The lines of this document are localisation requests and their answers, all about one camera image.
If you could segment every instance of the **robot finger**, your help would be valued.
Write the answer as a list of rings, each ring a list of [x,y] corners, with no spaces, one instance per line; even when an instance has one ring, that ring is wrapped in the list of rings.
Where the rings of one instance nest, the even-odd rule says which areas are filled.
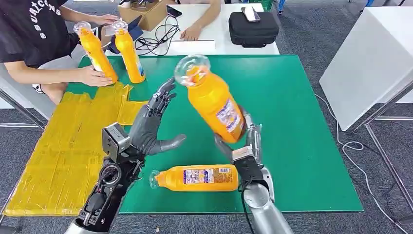
[[[176,93],[172,93],[170,94],[167,98],[166,101],[164,103],[164,105],[159,109],[159,113],[161,115],[163,115],[163,113],[165,112],[166,108],[168,107],[170,101],[172,100],[172,98],[176,97]]]

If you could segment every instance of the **green tabletop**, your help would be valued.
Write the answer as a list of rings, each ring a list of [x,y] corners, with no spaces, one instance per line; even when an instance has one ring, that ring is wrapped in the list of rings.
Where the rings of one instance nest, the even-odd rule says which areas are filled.
[[[362,211],[363,207],[327,127],[319,104],[295,55],[208,56],[212,72],[229,85],[236,102],[262,123],[263,163],[274,180],[275,204],[283,212]],[[134,84],[130,100],[148,100],[173,75],[182,56],[142,57],[147,80]],[[119,80],[130,84],[121,57],[109,57]],[[84,58],[80,67],[90,65]],[[71,83],[68,91],[96,88]],[[143,179],[124,199],[121,213],[240,213],[240,193],[172,192],[151,189],[152,170],[178,165],[224,164],[213,132],[188,101],[187,88],[177,85],[177,97],[166,110],[159,138],[187,135],[177,150],[147,157]],[[241,147],[244,140],[233,145]]]

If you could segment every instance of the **cardboard box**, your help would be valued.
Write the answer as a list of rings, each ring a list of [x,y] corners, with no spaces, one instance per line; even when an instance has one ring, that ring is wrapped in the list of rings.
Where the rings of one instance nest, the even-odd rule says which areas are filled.
[[[162,0],[147,3],[144,9],[131,8],[130,2],[123,3],[117,8],[122,20],[126,23],[130,23],[138,16],[142,16],[138,25],[146,31],[152,31],[167,16],[166,1]]]

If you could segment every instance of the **black t-shirt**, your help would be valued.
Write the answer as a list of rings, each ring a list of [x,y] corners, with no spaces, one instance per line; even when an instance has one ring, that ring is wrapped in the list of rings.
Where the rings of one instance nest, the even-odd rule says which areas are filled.
[[[67,55],[79,39],[69,34],[59,7],[67,0],[1,0],[0,62],[39,66]]]

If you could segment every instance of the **gray carpet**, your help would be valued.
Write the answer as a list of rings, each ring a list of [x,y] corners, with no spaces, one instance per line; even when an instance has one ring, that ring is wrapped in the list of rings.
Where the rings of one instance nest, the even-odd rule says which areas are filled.
[[[381,5],[383,0],[376,0],[374,5]],[[279,16],[280,34],[277,45],[281,54],[297,54],[305,68],[308,78],[316,93],[323,96],[318,80],[344,41],[358,18],[358,12],[365,1],[355,0],[287,0],[283,15]],[[111,3],[72,2],[68,6],[82,12],[101,14],[115,13]],[[326,120],[332,132],[335,132],[334,119],[329,116],[324,103],[320,102]],[[413,105],[397,105],[390,114],[403,113],[413,116]],[[0,110],[0,121],[14,120],[24,122],[24,117],[16,111]],[[412,144],[413,123],[375,122],[372,124],[377,137],[382,142],[394,162],[400,176],[413,194]],[[3,165],[4,178],[0,181],[0,203],[4,203],[24,169],[41,132],[39,130],[0,129],[0,165]],[[359,140],[372,150],[349,154],[360,167],[365,169],[375,197],[383,208],[396,218],[412,215],[397,186],[386,169],[381,156],[370,140],[367,131],[362,128],[356,134],[342,134],[342,141]],[[395,234],[396,228],[384,217],[366,192],[364,176],[345,156],[343,160],[354,180],[356,190],[365,211],[352,214],[286,214],[292,229],[298,234]],[[19,217],[5,219],[4,224],[19,228],[20,234],[58,234],[68,226],[70,217]],[[412,221],[403,224],[413,233]],[[176,233],[248,233],[248,226],[242,215],[122,215],[116,220],[113,233],[146,234]]]

